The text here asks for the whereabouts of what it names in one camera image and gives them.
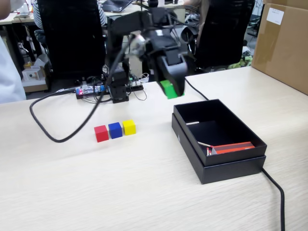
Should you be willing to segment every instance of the robotic arm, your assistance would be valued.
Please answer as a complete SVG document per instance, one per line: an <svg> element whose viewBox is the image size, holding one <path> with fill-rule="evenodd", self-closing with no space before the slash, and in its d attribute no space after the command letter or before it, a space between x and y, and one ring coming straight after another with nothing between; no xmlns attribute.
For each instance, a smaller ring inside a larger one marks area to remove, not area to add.
<svg viewBox="0 0 308 231"><path fill-rule="evenodd" d="M187 65L180 53L179 44L172 37L174 29L170 13L165 8L150 8L148 11L134 12L121 16L108 22L108 43L106 65L111 66L118 53L122 49L123 37L131 32L140 31L131 42L131 53L147 62L150 70L153 70L154 79L163 92L167 95L167 87L173 87L177 96L184 93ZM107 76L106 84L110 86L113 97L119 96L124 91L124 85L128 83L128 61L123 58L123 69L126 76Z"/></svg>

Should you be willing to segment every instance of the black office chair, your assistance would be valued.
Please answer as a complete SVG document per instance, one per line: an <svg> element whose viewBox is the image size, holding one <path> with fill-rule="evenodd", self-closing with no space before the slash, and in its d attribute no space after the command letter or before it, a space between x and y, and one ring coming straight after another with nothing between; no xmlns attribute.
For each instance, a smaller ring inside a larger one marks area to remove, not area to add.
<svg viewBox="0 0 308 231"><path fill-rule="evenodd" d="M105 46L96 0L38 0L53 78L100 76Z"/></svg>
<svg viewBox="0 0 308 231"><path fill-rule="evenodd" d="M181 37L188 39L194 61L187 59L190 70L238 63L242 57L244 35L255 0L210 0L199 45L198 32L186 28Z"/></svg>

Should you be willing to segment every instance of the black box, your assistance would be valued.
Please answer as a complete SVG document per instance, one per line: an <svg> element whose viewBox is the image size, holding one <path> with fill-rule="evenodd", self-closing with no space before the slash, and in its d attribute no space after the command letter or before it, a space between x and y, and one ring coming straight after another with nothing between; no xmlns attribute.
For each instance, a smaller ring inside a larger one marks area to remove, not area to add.
<svg viewBox="0 0 308 231"><path fill-rule="evenodd" d="M202 184L262 170L267 145L220 100L175 105L172 128ZM249 141L255 148L207 156L198 141L213 146Z"/></svg>

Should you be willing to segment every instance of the laptop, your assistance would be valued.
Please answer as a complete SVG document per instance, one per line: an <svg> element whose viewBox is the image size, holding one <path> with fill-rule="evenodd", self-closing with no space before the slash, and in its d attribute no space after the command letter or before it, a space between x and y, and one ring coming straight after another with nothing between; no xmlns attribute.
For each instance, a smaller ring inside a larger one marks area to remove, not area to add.
<svg viewBox="0 0 308 231"><path fill-rule="evenodd" d="M102 4L102 9L106 12L121 12L132 2L133 0L107 0Z"/></svg>

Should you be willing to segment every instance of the white label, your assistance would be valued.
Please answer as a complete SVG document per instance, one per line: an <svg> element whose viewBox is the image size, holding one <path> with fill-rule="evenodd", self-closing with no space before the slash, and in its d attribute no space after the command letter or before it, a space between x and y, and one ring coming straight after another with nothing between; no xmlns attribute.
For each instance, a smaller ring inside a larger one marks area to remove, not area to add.
<svg viewBox="0 0 308 231"><path fill-rule="evenodd" d="M156 34L158 36L163 36L163 31L162 30L156 30Z"/></svg>
<svg viewBox="0 0 308 231"><path fill-rule="evenodd" d="M266 20L268 20L269 22L275 23L280 25L282 18L283 18L283 11L280 10L276 10L274 8L270 8L269 9L269 14Z"/></svg>

